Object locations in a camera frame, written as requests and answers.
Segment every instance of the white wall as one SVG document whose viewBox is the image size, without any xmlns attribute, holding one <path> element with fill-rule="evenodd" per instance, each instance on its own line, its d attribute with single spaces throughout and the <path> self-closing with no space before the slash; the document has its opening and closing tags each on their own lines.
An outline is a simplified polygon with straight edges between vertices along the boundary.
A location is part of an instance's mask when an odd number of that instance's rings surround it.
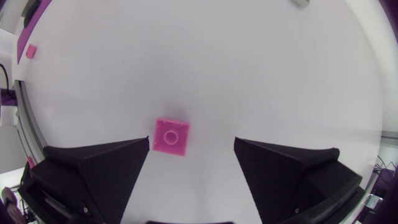
<svg viewBox="0 0 398 224">
<path fill-rule="evenodd" d="M 12 71 L 11 71 L 11 52 L 12 52 L 12 42 L 15 40 L 15 35 L 0 29 L 0 63 L 4 65 L 7 70 L 9 83 L 12 83 Z M 0 69 L 0 88 L 6 88 L 6 78 L 4 72 Z"/>
<path fill-rule="evenodd" d="M 0 28 L 10 33 L 15 32 L 19 18 L 28 0 L 7 0 L 0 11 Z"/>
<path fill-rule="evenodd" d="M 383 130 L 398 131 L 398 44 L 378 0 L 346 0 L 361 24 L 380 66 L 384 91 Z"/>
<path fill-rule="evenodd" d="M 0 126 L 0 174 L 24 167 L 26 156 L 13 126 Z"/>
</svg>

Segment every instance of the white platform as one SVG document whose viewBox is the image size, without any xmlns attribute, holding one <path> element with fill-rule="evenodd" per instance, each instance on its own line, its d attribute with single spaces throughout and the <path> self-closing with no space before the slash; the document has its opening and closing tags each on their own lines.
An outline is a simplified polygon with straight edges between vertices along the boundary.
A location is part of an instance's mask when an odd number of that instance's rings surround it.
<svg viewBox="0 0 398 224">
<path fill-rule="evenodd" d="M 122 223 L 260 223 L 234 137 L 337 147 L 363 176 L 379 149 L 379 70 L 343 0 L 53 1 L 14 62 L 49 145 L 153 137 L 191 122 L 187 155 L 151 151 Z"/>
</svg>

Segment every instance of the pink lego brick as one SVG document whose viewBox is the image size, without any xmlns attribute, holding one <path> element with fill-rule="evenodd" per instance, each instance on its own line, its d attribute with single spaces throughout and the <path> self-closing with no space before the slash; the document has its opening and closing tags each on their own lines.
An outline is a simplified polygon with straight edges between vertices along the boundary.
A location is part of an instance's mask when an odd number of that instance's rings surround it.
<svg viewBox="0 0 398 224">
<path fill-rule="evenodd" d="M 29 44 L 26 50 L 26 57 L 32 59 L 33 56 L 35 55 L 35 52 L 36 52 L 36 47 L 33 44 Z"/>
<path fill-rule="evenodd" d="M 156 118 L 153 150 L 185 156 L 189 123 Z"/>
</svg>

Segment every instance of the black cable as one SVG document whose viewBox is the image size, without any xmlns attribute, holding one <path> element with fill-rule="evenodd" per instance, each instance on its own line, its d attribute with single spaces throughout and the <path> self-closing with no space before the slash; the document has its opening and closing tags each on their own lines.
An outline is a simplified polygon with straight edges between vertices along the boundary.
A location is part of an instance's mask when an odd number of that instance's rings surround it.
<svg viewBox="0 0 398 224">
<path fill-rule="evenodd" d="M 383 163 L 384 167 L 386 167 L 386 164 L 385 164 L 384 161 L 380 158 L 380 156 L 378 156 L 378 158 L 381 160 L 381 162 Z"/>
<path fill-rule="evenodd" d="M 4 68 L 4 65 L 0 63 L 0 67 L 2 68 L 2 70 L 4 71 L 4 74 L 6 76 L 6 81 L 7 81 L 7 93 L 8 95 L 13 98 L 15 100 L 15 96 L 10 92 L 10 88 L 9 88 L 9 84 L 8 84 L 8 75 L 7 75 L 7 71 L 6 68 Z"/>
</svg>

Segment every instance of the pink object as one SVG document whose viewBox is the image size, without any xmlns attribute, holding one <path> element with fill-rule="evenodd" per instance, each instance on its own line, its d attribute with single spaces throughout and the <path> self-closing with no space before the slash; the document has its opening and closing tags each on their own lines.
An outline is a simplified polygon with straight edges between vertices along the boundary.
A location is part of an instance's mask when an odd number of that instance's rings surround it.
<svg viewBox="0 0 398 224">
<path fill-rule="evenodd" d="M 35 55 L 35 52 L 36 52 L 36 47 L 33 44 L 29 44 L 26 50 L 26 57 L 32 59 L 33 56 Z"/>
<path fill-rule="evenodd" d="M 185 156 L 189 123 L 156 118 L 153 150 Z"/>
<path fill-rule="evenodd" d="M 22 30 L 22 32 L 18 38 L 18 42 L 17 42 L 17 63 L 18 64 L 19 64 L 19 61 L 21 60 L 22 54 L 24 53 L 24 49 L 25 49 L 27 40 L 29 39 L 30 34 L 33 31 L 33 28 L 36 26 L 37 21 L 39 21 L 40 17 L 42 16 L 42 14 L 45 11 L 45 9 L 47 8 L 47 6 L 49 6 L 50 2 L 51 2 L 51 0 L 41 0 L 40 5 L 36 9 L 35 14 L 30 19 L 29 24 L 27 25 L 27 27 L 25 27 Z"/>
<path fill-rule="evenodd" d="M 35 164 L 33 163 L 32 158 L 30 158 L 29 156 L 26 158 L 26 162 L 29 164 L 30 168 L 33 168 L 35 166 Z"/>
</svg>

